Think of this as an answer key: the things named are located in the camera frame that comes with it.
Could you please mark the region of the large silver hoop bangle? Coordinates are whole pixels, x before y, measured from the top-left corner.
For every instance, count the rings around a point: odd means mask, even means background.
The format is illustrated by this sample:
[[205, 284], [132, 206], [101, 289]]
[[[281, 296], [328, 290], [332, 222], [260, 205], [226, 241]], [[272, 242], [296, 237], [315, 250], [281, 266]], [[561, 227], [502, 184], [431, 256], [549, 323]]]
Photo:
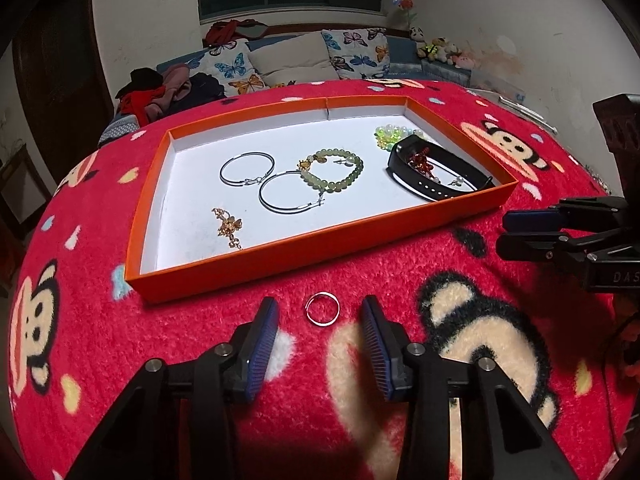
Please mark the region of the large silver hoop bangle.
[[320, 191], [310, 188], [297, 170], [278, 172], [259, 187], [259, 203], [274, 214], [302, 214], [324, 204]]

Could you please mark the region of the red monkey print blanket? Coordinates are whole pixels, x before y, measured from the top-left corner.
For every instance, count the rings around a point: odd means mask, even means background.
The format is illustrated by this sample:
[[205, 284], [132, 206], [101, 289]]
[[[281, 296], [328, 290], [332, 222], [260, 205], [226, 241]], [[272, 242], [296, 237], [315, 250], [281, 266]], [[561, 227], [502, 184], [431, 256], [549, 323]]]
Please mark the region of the red monkey print blanket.
[[[285, 99], [408, 96], [459, 127], [516, 179], [496, 209], [393, 242], [212, 292], [151, 304], [126, 281], [134, 214], [164, 133], [227, 110]], [[363, 160], [319, 148], [292, 168], [324, 204], [351, 188]], [[489, 350], [551, 431], [579, 478], [604, 473], [637, 383], [603, 345], [617, 321], [608, 295], [495, 251], [508, 209], [597, 195], [600, 186], [549, 133], [444, 82], [340, 80], [209, 103], [106, 144], [61, 182], [27, 249], [11, 312], [8, 388], [27, 467], [70, 475], [116, 396], [150, 359], [197, 358], [249, 321], [262, 298], [280, 308], [265, 382], [233, 412], [243, 476], [388, 479], [406, 412], [382, 399], [366, 361], [358, 307], [375, 295], [410, 336], [446, 358]]]

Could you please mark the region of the black smart band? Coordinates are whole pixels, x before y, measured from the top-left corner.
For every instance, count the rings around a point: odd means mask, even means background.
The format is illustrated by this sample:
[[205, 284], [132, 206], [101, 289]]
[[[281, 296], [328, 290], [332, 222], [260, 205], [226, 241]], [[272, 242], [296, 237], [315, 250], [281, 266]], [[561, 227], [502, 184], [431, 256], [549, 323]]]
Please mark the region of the black smart band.
[[[435, 183], [408, 165], [408, 159], [424, 148], [430, 149], [428, 160], [434, 166]], [[397, 181], [432, 202], [449, 200], [493, 188], [494, 180], [489, 174], [433, 142], [412, 134], [395, 143], [390, 151], [387, 172]]]

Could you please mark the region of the orange shallow box tray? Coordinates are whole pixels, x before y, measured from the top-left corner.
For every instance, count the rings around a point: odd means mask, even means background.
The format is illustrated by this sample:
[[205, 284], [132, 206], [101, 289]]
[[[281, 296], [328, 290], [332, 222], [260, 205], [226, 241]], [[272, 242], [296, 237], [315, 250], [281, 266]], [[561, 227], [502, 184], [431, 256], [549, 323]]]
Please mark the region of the orange shallow box tray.
[[[373, 128], [398, 120], [494, 180], [490, 190], [428, 202], [391, 177]], [[258, 188], [219, 179], [229, 158], [271, 154], [280, 168], [319, 148], [344, 148], [363, 160], [354, 185], [302, 214], [274, 214]], [[501, 206], [516, 187], [506, 166], [462, 130], [408, 96], [285, 99], [169, 128], [160, 140], [134, 214], [125, 278], [158, 304], [265, 278], [476, 216]], [[217, 234], [213, 208], [242, 220], [240, 250]]]

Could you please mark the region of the plush toys pile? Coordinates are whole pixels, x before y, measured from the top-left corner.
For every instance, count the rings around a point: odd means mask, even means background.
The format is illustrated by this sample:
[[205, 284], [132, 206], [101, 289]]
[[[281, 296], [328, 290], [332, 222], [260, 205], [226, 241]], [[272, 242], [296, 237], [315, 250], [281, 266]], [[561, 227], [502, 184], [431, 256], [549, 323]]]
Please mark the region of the plush toys pile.
[[475, 61], [445, 37], [427, 41], [423, 30], [413, 26], [410, 28], [410, 38], [416, 44], [416, 55], [420, 60], [439, 62], [460, 70], [472, 70], [475, 67]]

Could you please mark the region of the small silver bangle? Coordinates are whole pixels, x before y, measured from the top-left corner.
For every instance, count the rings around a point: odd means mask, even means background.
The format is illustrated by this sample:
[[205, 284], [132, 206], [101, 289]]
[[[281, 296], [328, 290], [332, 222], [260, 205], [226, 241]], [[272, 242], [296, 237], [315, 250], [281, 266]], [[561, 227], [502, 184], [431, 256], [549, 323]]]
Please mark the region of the small silver bangle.
[[261, 184], [273, 174], [276, 160], [261, 151], [249, 151], [226, 160], [219, 169], [221, 182], [234, 188]]

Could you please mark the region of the right butterfly pillow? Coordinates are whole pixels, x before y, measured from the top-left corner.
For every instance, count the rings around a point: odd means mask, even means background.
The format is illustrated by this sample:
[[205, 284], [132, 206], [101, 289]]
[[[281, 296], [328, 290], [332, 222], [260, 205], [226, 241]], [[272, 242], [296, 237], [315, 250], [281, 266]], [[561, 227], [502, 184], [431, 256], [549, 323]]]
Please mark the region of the right butterfly pillow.
[[390, 47], [385, 28], [323, 29], [330, 62], [341, 79], [385, 78]]

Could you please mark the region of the butterfly pillow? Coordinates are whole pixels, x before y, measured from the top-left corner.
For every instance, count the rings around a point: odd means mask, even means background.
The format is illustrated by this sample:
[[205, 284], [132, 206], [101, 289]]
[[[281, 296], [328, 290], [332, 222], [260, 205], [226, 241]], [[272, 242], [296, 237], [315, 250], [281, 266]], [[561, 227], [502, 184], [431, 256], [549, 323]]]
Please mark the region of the butterfly pillow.
[[250, 62], [246, 39], [238, 39], [209, 49], [191, 75], [213, 76], [224, 87], [226, 96], [242, 96], [268, 89], [268, 84]]
[[390, 47], [385, 28], [323, 29], [330, 62], [341, 79], [385, 78]]

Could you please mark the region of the colourful toy flower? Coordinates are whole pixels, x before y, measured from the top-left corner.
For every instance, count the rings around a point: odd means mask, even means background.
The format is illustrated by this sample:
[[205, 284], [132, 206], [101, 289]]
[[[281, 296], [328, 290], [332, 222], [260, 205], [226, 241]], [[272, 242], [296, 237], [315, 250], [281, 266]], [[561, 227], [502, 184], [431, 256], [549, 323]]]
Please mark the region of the colourful toy flower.
[[416, 10], [414, 10], [413, 0], [392, 0], [392, 3], [400, 11], [407, 24], [407, 28], [410, 29], [413, 26], [414, 19], [416, 18]]

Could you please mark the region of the plain beige pillow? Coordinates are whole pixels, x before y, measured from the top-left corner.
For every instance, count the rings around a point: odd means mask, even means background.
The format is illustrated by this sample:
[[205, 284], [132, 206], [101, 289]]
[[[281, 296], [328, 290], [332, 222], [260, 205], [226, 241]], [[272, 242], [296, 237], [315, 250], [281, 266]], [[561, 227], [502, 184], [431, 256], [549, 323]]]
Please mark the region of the plain beige pillow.
[[248, 57], [270, 88], [340, 79], [321, 32], [310, 32], [261, 47], [250, 51]]

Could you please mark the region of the pile of clothes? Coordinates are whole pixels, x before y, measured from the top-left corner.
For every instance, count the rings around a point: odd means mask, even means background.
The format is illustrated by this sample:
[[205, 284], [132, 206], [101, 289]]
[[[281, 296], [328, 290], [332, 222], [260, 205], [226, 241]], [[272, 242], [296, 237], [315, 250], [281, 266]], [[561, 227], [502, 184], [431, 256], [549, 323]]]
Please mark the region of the pile of clothes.
[[140, 127], [226, 97], [224, 86], [212, 75], [190, 74], [186, 64], [168, 67], [163, 73], [149, 67], [136, 68], [130, 81], [116, 92], [116, 118], [132, 116]]

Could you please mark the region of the blue sofa bed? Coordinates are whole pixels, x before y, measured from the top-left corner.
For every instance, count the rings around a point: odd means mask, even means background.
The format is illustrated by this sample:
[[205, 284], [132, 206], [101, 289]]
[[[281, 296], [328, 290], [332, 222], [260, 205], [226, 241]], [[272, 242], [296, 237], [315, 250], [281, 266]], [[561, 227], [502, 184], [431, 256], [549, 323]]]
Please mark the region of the blue sofa bed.
[[[435, 44], [424, 44], [424, 41], [422, 41], [422, 30], [419, 27], [413, 27], [413, 29], [411, 29], [411, 39], [409, 39], [409, 37], [398, 36], [395, 33], [391, 35], [386, 34], [387, 30], [381, 27], [365, 29], [365, 31], [368, 36], [381, 36], [384, 32], [385, 37], [387, 38], [385, 40], [386, 46], [390, 48], [390, 54], [387, 55], [390, 62], [385, 65], [386, 68], [384, 68], [384, 72], [377, 73], [375, 77], [371, 76], [373, 79], [378, 78], [378, 75], [382, 74], [392, 79], [449, 81], [454, 84], [460, 84], [460, 86], [466, 88], [477, 88], [483, 91], [486, 90], [498, 93], [499, 96], [502, 96], [507, 101], [518, 103], [518, 105], [523, 104], [525, 101], [524, 91], [514, 87], [513, 84], [508, 84], [506, 81], [491, 76], [491, 74], [484, 73], [478, 68], [464, 67], [463, 62], [473, 60], [466, 58], [463, 55], [454, 55], [452, 64], [448, 64], [447, 62], [443, 63], [440, 58], [434, 58], [434, 61], [430, 61], [427, 57], [421, 58], [421, 52], [426, 52], [422, 47], [427, 46], [435, 49], [437, 46], [435, 46]], [[276, 55], [283, 53], [285, 47], [288, 49], [290, 49], [290, 47], [292, 48], [293, 45], [289, 46], [287, 44], [288, 42], [296, 41], [298, 38], [302, 38], [303, 36], [317, 34], [322, 35], [323, 40], [328, 46], [330, 52], [328, 55], [332, 66], [339, 66], [341, 60], [346, 62], [346, 56], [334, 55], [331, 50], [338, 50], [338, 42], [336, 40], [338, 32], [341, 34], [342, 30], [314, 30], [313, 32], [306, 32], [306, 34], [268, 36], [253, 40], [240, 37], [238, 39], [234, 38], [226, 44], [220, 44], [219, 46], [216, 44], [216, 46], [210, 48], [178, 56], [178, 58], [173, 58], [172, 60], [157, 64], [154, 68], [136, 68], [132, 71], [131, 77], [138, 78], [138, 71], [143, 70], [143, 73], [140, 75], [142, 78], [141, 81], [144, 83], [146, 83], [147, 79], [149, 79], [149, 81], [154, 81], [157, 80], [157, 77], [151, 76], [149, 70], [164, 76], [165, 73], [170, 72], [175, 65], [186, 65], [194, 74], [209, 74], [210, 70], [208, 68], [205, 69], [203, 61], [207, 55], [213, 55], [214, 58], [218, 56], [219, 58], [223, 53], [231, 54], [231, 50], [238, 50], [239, 47], [243, 47], [247, 52], [254, 53], [258, 51], [258, 58], [264, 58], [268, 53], [271, 53], [271, 51]], [[215, 75], [213, 72], [209, 75], [216, 78], [218, 82], [222, 84], [221, 75]], [[175, 102], [174, 108], [170, 108], [167, 113], [163, 112], [160, 114], [160, 118], [181, 112], [182, 110], [188, 110], [190, 107], [205, 104], [210, 102], [213, 99], [213, 96], [218, 96], [218, 94], [213, 94], [212, 92], [200, 92], [202, 96], [196, 96], [197, 93], [198, 92], [195, 90], [191, 91], [193, 96], [190, 98], [189, 96], [186, 96], [186, 98], [181, 100], [183, 103], [180, 105]], [[125, 133], [134, 132], [139, 128], [140, 126], [137, 118], [131, 114], [121, 113], [119, 111], [118, 104], [114, 119], [103, 131], [98, 147], [113, 142]]]

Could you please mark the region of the left butterfly pillow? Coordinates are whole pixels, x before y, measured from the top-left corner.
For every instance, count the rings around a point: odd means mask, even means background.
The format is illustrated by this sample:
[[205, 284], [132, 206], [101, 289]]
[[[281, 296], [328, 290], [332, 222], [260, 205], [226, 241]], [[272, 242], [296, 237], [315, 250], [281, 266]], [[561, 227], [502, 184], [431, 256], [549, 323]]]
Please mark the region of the left butterfly pillow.
[[226, 96], [242, 96], [268, 89], [268, 84], [250, 62], [246, 39], [238, 39], [209, 49], [191, 75], [213, 76], [224, 87]]

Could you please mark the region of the red cloth on sill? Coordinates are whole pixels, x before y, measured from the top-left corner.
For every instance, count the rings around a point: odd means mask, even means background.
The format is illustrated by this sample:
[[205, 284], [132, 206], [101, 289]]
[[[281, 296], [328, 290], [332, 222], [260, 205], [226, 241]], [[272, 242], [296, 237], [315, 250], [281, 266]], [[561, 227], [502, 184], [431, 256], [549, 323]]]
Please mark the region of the red cloth on sill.
[[223, 46], [238, 39], [254, 40], [265, 35], [268, 26], [250, 18], [249, 20], [218, 21], [209, 26], [203, 38], [206, 48]]

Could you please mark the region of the dark wooden door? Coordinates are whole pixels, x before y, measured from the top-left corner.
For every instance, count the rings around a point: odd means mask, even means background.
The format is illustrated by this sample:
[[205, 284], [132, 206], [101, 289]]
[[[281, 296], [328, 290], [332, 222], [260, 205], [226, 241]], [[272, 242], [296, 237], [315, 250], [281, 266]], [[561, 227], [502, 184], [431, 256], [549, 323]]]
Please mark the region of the dark wooden door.
[[14, 75], [30, 133], [56, 182], [98, 147], [114, 115], [92, 0], [38, 0], [35, 24], [12, 41]]

